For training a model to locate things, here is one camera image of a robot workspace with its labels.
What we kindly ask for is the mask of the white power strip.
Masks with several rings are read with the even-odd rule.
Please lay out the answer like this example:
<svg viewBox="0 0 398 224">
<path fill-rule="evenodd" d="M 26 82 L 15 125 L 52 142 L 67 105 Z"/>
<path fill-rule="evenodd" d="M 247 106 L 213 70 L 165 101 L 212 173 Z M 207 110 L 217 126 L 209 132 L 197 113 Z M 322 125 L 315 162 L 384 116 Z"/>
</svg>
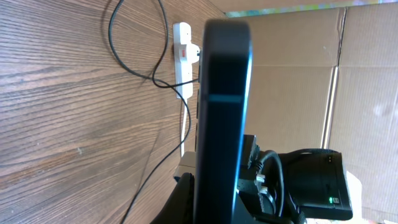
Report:
<svg viewBox="0 0 398 224">
<path fill-rule="evenodd" d="M 184 100 L 193 95 L 193 64 L 187 62 L 187 44 L 192 43 L 192 29 L 186 22 L 173 25 L 173 47 L 175 64 L 175 83 L 184 85 L 175 89 L 182 95 Z"/>
</svg>

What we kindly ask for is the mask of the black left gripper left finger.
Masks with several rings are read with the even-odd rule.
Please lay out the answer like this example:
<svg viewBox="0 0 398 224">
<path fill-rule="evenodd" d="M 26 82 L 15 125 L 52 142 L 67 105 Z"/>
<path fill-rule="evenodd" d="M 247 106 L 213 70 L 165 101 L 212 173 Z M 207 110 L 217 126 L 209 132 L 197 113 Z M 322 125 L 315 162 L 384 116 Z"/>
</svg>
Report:
<svg viewBox="0 0 398 224">
<path fill-rule="evenodd" d="M 184 173 L 164 207 L 150 224 L 192 224 L 195 178 Z"/>
</svg>

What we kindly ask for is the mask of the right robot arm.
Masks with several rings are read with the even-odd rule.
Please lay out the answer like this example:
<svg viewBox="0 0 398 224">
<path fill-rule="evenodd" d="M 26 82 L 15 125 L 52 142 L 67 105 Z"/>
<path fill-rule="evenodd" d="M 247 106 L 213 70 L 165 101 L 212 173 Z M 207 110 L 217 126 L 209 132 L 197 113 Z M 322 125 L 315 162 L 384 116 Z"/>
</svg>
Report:
<svg viewBox="0 0 398 224">
<path fill-rule="evenodd" d="M 353 217 L 342 155 L 330 149 L 278 154 L 262 151 L 254 135 L 245 135 L 237 191 L 248 214 L 260 223 Z"/>
</svg>

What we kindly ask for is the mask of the blue screen smartphone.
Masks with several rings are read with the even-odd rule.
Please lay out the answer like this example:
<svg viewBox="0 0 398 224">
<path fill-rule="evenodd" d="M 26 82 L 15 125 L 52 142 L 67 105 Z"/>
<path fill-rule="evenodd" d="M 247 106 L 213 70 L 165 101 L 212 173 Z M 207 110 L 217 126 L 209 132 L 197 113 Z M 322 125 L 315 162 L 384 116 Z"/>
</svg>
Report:
<svg viewBox="0 0 398 224">
<path fill-rule="evenodd" d="M 205 24 L 198 105 L 194 223 L 231 223 L 252 70 L 245 22 Z"/>
</svg>

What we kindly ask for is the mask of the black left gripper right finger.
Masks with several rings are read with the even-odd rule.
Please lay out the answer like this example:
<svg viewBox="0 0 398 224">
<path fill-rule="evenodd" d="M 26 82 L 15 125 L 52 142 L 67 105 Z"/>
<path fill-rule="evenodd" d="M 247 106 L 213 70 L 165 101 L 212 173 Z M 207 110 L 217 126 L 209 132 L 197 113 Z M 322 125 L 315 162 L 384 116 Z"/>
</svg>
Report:
<svg viewBox="0 0 398 224">
<path fill-rule="evenodd" d="M 256 224 L 257 221 L 248 212 L 238 193 L 235 193 L 233 224 Z"/>
</svg>

